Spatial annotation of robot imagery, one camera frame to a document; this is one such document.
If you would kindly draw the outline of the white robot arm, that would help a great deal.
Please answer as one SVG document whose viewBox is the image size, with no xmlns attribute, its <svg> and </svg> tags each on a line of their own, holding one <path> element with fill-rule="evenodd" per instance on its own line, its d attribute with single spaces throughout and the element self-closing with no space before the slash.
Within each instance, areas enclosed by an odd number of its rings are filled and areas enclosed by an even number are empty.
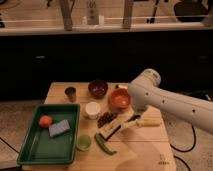
<svg viewBox="0 0 213 171">
<path fill-rule="evenodd" d="M 163 90 L 160 82 L 160 74 L 148 68 L 128 84 L 135 114 L 150 105 L 213 134 L 213 102 Z"/>
</svg>

